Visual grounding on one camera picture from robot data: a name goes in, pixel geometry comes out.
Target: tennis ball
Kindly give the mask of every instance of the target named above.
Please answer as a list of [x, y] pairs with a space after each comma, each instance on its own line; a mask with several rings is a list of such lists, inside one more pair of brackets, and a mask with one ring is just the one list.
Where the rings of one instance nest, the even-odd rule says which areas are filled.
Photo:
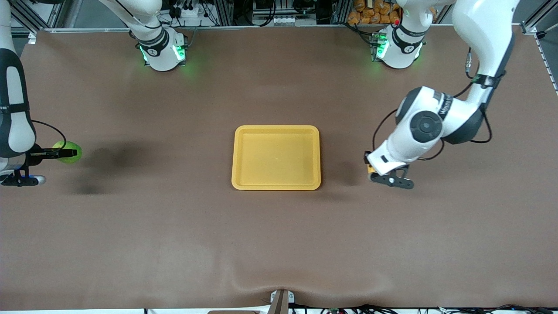
[[[60, 148], [60, 147], [62, 147], [62, 145], [64, 145], [64, 141], [59, 141], [56, 144], [54, 144], [52, 146], [52, 148]], [[79, 147], [78, 144], [76, 144], [74, 142], [67, 141], [66, 146], [64, 146], [64, 149], [75, 149], [75, 150], [78, 151], [78, 154], [76, 156], [73, 156], [73, 157], [58, 158], [58, 161], [60, 161], [62, 163], [65, 163], [65, 164], [73, 164], [74, 162], [80, 160], [80, 158], [81, 158], [81, 147]]]

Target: yellow plastic tray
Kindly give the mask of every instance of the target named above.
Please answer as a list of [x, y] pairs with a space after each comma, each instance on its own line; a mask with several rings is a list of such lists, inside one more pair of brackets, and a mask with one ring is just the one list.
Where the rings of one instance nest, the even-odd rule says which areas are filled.
[[233, 186], [311, 191], [320, 186], [320, 134], [311, 125], [243, 125], [234, 134]]

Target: table surface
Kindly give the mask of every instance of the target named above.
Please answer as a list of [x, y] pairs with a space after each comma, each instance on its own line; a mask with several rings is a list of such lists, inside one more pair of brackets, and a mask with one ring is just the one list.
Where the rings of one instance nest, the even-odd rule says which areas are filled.
[[[168, 73], [125, 33], [40, 33], [22, 56], [32, 117], [84, 155], [0, 190], [0, 309], [254, 306], [277, 288], [320, 307], [558, 306], [557, 98], [516, 33], [493, 141], [412, 164], [410, 191], [369, 182], [362, 154], [407, 91], [467, 84], [451, 27], [405, 70], [344, 28], [200, 31]], [[318, 190], [232, 187], [235, 129], [266, 124], [320, 130]]]

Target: tray rim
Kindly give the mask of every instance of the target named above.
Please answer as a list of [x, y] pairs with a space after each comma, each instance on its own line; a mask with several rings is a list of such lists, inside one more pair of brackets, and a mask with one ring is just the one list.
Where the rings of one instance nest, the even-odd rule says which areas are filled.
[[[244, 130], [249, 129], [300, 129], [300, 130], [308, 130], [310, 129], [313, 136], [315, 136], [316, 141], [312, 141], [312, 146], [317, 145], [317, 153], [314, 155], [314, 167], [318, 173], [318, 176], [315, 177], [314, 183], [312, 185], [289, 185], [288, 188], [286, 186], [281, 185], [262, 185], [259, 186], [257, 189], [254, 188], [247, 188], [246, 185], [241, 185], [236, 182], [236, 171], [237, 168], [237, 152], [238, 146], [240, 142], [240, 133]], [[233, 187], [240, 191], [314, 191], [318, 189], [321, 185], [321, 152], [320, 152], [320, 131], [317, 127], [313, 125], [241, 125], [237, 127], [236, 131], [234, 132], [234, 146], [233, 146], [233, 167], [232, 167], [232, 177], [231, 183]]]

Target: brown table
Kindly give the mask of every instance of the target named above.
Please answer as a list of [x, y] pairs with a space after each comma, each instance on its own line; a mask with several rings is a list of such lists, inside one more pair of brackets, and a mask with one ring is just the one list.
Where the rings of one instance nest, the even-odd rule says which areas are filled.
[[[467, 84], [450, 27], [405, 70], [344, 28], [200, 31], [169, 73], [125, 33], [40, 33], [22, 57], [32, 117], [84, 157], [0, 189], [0, 308], [254, 306], [277, 288], [314, 306], [558, 306], [558, 98], [517, 33], [494, 140], [414, 163], [411, 191], [370, 183], [362, 154], [407, 91]], [[233, 135], [249, 124], [316, 126], [320, 189], [236, 191]]]

